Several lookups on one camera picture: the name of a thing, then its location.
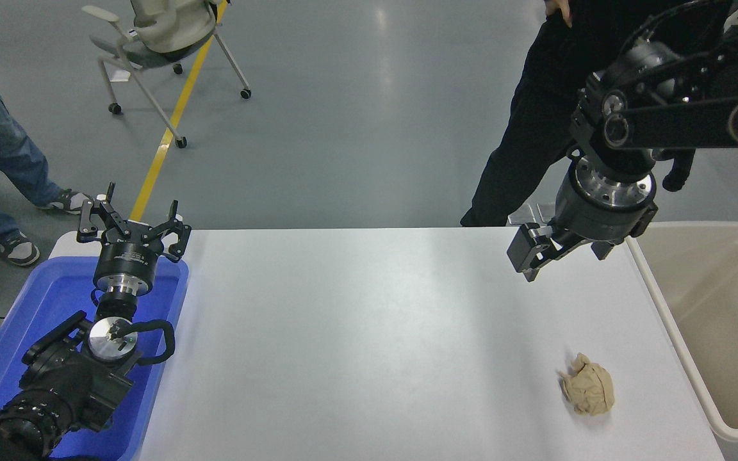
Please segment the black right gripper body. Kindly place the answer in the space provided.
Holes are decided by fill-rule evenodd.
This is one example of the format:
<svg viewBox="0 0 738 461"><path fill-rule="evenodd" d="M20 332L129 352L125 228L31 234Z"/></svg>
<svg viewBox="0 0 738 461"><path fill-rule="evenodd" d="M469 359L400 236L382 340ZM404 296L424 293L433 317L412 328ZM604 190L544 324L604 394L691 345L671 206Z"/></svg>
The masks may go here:
<svg viewBox="0 0 738 461"><path fill-rule="evenodd" d="M620 182L598 173L568 173L557 192L555 224L589 240L618 239L655 204L656 191L651 174Z"/></svg>

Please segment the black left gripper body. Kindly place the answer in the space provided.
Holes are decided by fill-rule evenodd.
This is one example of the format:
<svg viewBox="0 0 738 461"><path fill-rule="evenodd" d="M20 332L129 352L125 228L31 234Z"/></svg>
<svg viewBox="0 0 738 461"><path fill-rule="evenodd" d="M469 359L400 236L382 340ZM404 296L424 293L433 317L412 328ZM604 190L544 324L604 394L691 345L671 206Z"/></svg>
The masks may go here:
<svg viewBox="0 0 738 461"><path fill-rule="evenodd" d="M144 223L128 221L126 225L131 231L128 236L116 227L103 233L95 284L105 284L110 275L120 274L153 283L158 259L164 253L161 236Z"/></svg>

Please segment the person's hand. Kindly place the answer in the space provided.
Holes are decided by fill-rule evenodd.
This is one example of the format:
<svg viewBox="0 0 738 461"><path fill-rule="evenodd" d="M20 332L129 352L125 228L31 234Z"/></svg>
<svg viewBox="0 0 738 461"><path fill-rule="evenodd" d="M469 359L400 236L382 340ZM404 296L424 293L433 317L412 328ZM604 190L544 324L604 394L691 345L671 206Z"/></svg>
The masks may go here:
<svg viewBox="0 0 738 461"><path fill-rule="evenodd" d="M572 7L569 0L546 0L544 8L547 19L559 15L568 28L572 27Z"/></svg>

